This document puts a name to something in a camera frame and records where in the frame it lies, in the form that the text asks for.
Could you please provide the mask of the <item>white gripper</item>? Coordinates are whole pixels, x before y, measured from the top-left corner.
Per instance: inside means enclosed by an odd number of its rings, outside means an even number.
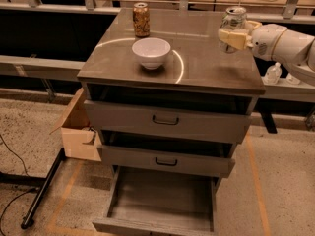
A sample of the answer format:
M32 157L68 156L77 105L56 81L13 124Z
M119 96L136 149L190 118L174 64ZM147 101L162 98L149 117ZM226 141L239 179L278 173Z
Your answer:
M284 62L280 54L280 39L288 31L287 27L276 24L262 25L257 21L246 21L246 29L219 29L218 36L221 42L237 49L245 50L252 47L254 57L265 60Z

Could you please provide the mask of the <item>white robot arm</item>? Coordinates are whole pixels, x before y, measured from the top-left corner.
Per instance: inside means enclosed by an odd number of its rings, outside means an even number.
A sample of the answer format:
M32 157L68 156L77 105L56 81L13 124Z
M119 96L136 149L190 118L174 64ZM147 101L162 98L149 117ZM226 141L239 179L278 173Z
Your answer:
M315 37L287 27L246 21L242 29L220 27L219 40L254 57L282 64L290 74L315 86Z

